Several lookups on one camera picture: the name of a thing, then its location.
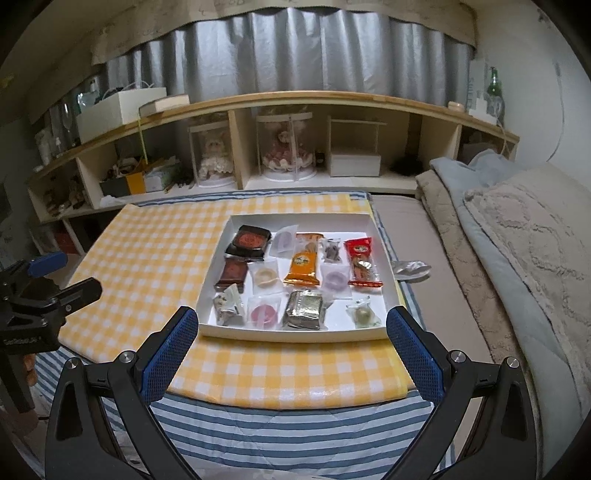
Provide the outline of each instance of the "metal screw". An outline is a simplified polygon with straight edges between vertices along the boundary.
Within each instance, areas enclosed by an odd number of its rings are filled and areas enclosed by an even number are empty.
[[[66,368],[70,370],[76,368],[78,365],[80,365],[80,359],[78,357],[74,356],[66,361]]]
[[[514,356],[508,356],[507,365],[509,365],[511,368],[519,368],[519,360],[517,360]]]
[[[449,354],[452,360],[457,364],[462,364],[466,361],[466,354],[461,350],[454,350]]]
[[[125,364],[131,362],[134,358],[135,352],[132,352],[131,350],[126,350],[125,352],[119,354],[119,361]]]

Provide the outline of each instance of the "wine glass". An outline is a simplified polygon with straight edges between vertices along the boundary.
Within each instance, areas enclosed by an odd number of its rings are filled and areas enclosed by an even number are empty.
[[[73,146],[73,142],[72,142],[72,122],[73,122],[73,116],[72,116],[72,109],[69,107],[69,105],[64,102],[61,104],[61,124],[64,126],[64,128],[66,129],[67,132],[67,137],[66,137],[66,144],[67,147],[70,148]]]

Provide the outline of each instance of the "book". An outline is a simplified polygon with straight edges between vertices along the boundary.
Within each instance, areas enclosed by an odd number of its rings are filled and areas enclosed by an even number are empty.
[[[170,95],[168,97],[152,100],[139,107],[139,116],[140,118],[144,118],[155,113],[164,112],[165,110],[188,105],[190,103],[189,96],[186,93],[183,93],[182,95]]]

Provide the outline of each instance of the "plastic bag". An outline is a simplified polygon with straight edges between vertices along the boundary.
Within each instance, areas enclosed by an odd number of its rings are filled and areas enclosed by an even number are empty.
[[[392,262],[392,272],[396,280],[416,280],[431,273],[431,265],[419,260],[412,262]]]
[[[269,255],[273,257],[281,257],[285,254],[291,255],[296,246],[296,233],[297,225],[290,225],[277,230],[271,241]]]
[[[258,330],[274,330],[279,320],[281,297],[251,297],[248,299],[248,325]]]
[[[371,328],[382,325],[369,303],[369,295],[367,295],[347,305],[347,313],[353,319],[355,328]]]
[[[323,242],[324,262],[341,263],[340,257],[340,238],[327,238]]]
[[[322,292],[330,294],[335,300],[353,298],[349,285],[350,269],[348,265],[322,264],[320,266]]]
[[[281,293],[284,289],[279,278],[277,259],[248,264],[252,277],[252,293],[256,296]]]

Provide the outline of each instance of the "green glass bottle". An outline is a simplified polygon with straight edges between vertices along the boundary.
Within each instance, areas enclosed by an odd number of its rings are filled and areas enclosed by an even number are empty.
[[[494,67],[491,67],[491,84],[486,92],[488,93],[486,112],[498,118],[501,125],[505,125],[505,101],[503,100],[499,72]]]

